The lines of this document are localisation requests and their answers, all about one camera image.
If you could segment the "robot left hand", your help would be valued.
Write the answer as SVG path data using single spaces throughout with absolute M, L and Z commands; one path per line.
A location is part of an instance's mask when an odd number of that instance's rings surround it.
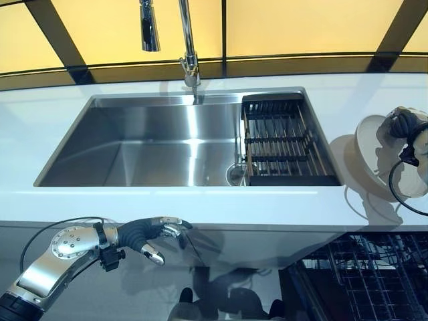
M 157 251 L 149 241 L 159 237 L 178 238 L 183 230 L 192 228 L 191 223 L 178 217 L 138 219 L 117 228 L 118 246 L 129 247 L 151 262 L 163 266 L 165 264 L 164 255 Z

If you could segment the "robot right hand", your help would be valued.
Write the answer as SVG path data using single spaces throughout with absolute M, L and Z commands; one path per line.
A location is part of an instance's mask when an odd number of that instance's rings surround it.
M 404 106 L 396 107 L 386 115 L 377 130 L 381 142 L 405 140 L 418 152 L 427 150 L 427 113 Z

